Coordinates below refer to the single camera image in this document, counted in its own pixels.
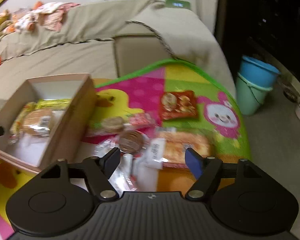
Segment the pink cardboard box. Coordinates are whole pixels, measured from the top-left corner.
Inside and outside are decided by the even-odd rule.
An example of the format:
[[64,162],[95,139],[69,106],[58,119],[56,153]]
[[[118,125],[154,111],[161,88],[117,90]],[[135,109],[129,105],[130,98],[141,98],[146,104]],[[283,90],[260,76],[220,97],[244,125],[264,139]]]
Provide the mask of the pink cardboard box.
[[[68,99],[61,109],[33,111],[33,129],[15,137],[10,128],[27,103],[45,104]],[[64,74],[27,79],[0,110],[0,159],[18,169],[38,173],[58,159],[71,162],[86,125],[93,114],[97,95],[91,76]]]

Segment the sesame bar packet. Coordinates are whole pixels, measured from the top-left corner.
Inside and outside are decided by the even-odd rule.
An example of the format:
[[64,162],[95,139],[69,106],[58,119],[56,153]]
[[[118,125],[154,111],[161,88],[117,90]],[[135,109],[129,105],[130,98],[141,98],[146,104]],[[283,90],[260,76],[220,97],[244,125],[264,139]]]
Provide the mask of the sesame bar packet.
[[14,120],[12,126],[10,127],[10,135],[12,137],[18,137],[19,133],[22,130],[23,121],[25,116],[27,116],[30,112],[34,111],[36,107],[36,102],[28,102],[23,106],[16,119]]

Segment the bread bun with barcode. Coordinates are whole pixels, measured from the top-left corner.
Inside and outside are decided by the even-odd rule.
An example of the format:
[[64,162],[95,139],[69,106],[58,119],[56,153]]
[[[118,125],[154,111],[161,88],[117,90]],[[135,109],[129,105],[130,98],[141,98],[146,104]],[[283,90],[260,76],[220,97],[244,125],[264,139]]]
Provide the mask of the bread bun with barcode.
[[48,137],[53,124],[53,111],[50,108],[34,110],[25,116],[22,132],[37,137]]

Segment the round brown cookie packet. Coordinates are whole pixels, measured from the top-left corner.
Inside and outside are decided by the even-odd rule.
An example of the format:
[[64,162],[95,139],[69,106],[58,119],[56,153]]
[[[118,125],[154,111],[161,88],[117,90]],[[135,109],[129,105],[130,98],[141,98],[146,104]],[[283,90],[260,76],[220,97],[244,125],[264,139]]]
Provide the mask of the round brown cookie packet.
[[131,154],[133,158],[141,158],[149,143],[150,139],[145,133],[128,130],[97,144],[95,153],[102,155],[117,147],[121,151],[121,155]]

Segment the yellow snack packet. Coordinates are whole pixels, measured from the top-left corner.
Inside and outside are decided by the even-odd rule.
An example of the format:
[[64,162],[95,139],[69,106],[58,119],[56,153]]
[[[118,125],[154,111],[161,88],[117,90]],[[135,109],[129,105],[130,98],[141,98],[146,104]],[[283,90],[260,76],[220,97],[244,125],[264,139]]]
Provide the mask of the yellow snack packet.
[[51,99],[51,100],[39,100],[35,106],[35,110],[50,108],[53,111],[65,110],[71,103],[71,99]]

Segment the red white jelly cup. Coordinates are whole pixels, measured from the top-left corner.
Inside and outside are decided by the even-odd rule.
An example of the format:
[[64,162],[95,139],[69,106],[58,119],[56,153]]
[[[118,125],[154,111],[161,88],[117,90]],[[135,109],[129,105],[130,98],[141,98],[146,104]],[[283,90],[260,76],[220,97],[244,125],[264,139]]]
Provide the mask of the red white jelly cup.
[[86,136],[98,137],[115,135],[127,130],[148,128],[156,122],[149,113],[135,113],[127,116],[114,116],[102,119],[100,123],[90,125]]

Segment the red snack packet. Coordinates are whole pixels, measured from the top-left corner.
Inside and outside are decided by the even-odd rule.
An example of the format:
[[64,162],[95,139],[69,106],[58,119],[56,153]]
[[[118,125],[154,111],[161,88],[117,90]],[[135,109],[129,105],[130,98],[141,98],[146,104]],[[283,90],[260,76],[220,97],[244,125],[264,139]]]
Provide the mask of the red snack packet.
[[160,99],[159,115],[162,121],[198,118],[197,98],[194,91],[165,92]]

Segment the wrapped bread on mat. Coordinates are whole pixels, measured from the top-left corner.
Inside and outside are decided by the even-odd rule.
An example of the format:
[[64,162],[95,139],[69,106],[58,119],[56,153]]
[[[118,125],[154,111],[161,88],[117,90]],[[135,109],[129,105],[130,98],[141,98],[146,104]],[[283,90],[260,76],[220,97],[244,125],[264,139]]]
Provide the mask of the wrapped bread on mat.
[[147,149],[146,165],[159,170],[164,167],[187,168],[185,152],[188,148],[203,158],[214,155],[213,140],[203,131],[175,127],[158,129]]

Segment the green plastic bucket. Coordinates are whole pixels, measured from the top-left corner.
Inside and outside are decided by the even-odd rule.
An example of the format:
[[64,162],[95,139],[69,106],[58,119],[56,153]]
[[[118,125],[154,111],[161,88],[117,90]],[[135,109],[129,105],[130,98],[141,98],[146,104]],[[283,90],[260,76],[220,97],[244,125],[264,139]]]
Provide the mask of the green plastic bucket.
[[243,115],[253,115],[263,104],[272,87],[261,87],[238,73],[236,80],[236,99]]

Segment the colourful play mat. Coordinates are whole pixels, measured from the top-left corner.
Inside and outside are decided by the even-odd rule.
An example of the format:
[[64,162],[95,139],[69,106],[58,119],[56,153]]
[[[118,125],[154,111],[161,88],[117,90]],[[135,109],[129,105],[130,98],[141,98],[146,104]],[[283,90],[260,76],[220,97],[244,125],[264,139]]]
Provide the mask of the colourful play mat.
[[99,88],[89,74],[26,80],[0,111],[2,239],[239,239],[180,191],[142,192],[200,155],[249,157],[234,98],[184,61]]

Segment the blue plastic bucket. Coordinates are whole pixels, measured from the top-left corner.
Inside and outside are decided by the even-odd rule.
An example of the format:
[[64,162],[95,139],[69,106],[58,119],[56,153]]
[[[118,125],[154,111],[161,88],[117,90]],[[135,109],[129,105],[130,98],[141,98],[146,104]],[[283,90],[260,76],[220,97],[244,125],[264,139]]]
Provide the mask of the blue plastic bucket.
[[239,74],[257,86],[270,88],[281,72],[271,64],[253,57],[243,56]]

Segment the beige sofa with cover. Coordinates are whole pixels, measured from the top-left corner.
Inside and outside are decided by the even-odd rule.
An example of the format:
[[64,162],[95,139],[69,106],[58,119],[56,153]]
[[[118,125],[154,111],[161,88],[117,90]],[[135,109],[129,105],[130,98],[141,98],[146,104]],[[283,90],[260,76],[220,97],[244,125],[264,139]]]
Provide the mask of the beige sofa with cover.
[[164,59],[196,64],[234,95],[234,80],[213,34],[189,9],[157,0],[112,0],[79,5],[61,29],[0,36],[0,110],[27,79],[89,73],[114,79]]

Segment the stuffed toys on sofa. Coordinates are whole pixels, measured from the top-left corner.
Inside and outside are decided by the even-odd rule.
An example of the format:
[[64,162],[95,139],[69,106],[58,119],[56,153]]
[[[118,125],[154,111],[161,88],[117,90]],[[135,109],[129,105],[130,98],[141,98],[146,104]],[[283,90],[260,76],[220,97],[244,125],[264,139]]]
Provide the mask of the stuffed toys on sofa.
[[11,14],[8,10],[0,13],[0,39],[8,34],[15,32],[14,22],[11,20]]

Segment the pile of baby clothes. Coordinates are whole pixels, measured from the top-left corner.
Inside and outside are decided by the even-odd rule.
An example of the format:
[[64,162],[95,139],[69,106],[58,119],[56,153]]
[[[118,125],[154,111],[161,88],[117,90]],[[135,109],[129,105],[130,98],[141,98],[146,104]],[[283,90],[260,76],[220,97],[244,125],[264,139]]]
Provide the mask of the pile of baby clothes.
[[29,10],[23,16],[17,18],[13,15],[14,28],[17,32],[33,32],[36,26],[44,27],[50,31],[59,32],[63,26],[63,18],[78,3],[49,2],[36,9]]

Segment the beige curtain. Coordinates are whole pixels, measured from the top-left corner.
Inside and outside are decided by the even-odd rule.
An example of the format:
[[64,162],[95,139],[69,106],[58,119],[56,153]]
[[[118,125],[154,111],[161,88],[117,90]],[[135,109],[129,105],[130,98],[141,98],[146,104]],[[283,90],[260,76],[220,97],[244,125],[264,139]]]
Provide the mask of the beige curtain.
[[211,33],[214,33],[218,0],[196,0],[197,15],[207,26]]

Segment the green digital clock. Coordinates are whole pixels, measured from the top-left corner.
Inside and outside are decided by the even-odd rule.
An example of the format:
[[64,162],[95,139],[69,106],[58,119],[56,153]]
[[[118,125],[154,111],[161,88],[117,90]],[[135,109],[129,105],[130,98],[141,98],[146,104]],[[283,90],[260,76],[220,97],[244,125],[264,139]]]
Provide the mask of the green digital clock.
[[167,8],[183,8],[183,9],[191,10],[191,3],[182,0],[166,0],[165,6]]

